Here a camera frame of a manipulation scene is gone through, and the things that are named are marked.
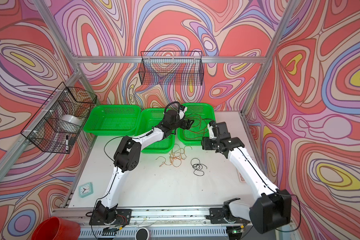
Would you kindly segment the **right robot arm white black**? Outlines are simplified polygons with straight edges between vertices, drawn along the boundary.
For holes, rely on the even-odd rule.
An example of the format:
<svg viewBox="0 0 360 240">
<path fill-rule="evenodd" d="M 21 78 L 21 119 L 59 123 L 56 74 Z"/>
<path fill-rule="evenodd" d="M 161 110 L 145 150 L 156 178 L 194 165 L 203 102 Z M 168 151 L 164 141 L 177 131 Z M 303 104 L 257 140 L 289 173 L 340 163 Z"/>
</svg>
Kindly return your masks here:
<svg viewBox="0 0 360 240">
<path fill-rule="evenodd" d="M 251 188 L 254 204 L 239 198 L 225 201 L 222 217 L 233 222 L 243 219 L 251 222 L 263 234 L 291 222 L 292 196 L 280 190 L 260 170 L 238 137 L 231 137 L 225 122 L 208 123 L 209 135 L 201 141 L 203 150 L 215 151 L 226 157 L 239 171 Z"/>
</svg>

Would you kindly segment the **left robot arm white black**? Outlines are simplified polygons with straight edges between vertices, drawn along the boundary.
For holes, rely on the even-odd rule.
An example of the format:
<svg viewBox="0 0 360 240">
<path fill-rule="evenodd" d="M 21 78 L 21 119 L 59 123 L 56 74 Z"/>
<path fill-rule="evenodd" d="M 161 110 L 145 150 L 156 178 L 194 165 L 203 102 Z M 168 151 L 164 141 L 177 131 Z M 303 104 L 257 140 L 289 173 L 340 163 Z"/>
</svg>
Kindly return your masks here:
<svg viewBox="0 0 360 240">
<path fill-rule="evenodd" d="M 96 200 L 91 213 L 90 226 L 115 225 L 117 206 L 123 185 L 139 161 L 142 150 L 176 133 L 178 128 L 189 130 L 194 123 L 186 118 L 187 107 L 172 102 L 164 109 L 163 119 L 151 130 L 136 137 L 124 136 L 114 154 L 114 170 L 103 197 Z"/>
</svg>

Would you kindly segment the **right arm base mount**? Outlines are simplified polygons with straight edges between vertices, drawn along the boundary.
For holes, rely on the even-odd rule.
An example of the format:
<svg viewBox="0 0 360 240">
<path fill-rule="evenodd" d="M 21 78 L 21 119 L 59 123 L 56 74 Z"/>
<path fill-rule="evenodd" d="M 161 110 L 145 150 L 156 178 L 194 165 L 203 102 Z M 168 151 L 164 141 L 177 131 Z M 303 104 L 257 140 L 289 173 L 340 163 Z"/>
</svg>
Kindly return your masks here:
<svg viewBox="0 0 360 240">
<path fill-rule="evenodd" d="M 244 224 L 247 225 L 250 221 L 234 217 L 224 208 L 209 208 L 209 214 L 206 215 L 206 219 L 212 224 Z"/>
</svg>

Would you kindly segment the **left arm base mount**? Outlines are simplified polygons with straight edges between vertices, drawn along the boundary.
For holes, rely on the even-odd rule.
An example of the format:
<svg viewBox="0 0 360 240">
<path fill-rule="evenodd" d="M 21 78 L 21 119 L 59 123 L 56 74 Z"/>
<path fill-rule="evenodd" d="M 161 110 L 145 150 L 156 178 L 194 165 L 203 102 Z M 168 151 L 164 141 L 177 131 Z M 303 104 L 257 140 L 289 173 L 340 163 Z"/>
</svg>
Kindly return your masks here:
<svg viewBox="0 0 360 240">
<path fill-rule="evenodd" d="M 116 209 L 101 213 L 95 210 L 89 221 L 90 226 L 116 225 L 126 226 L 130 224 L 132 209 Z"/>
</svg>

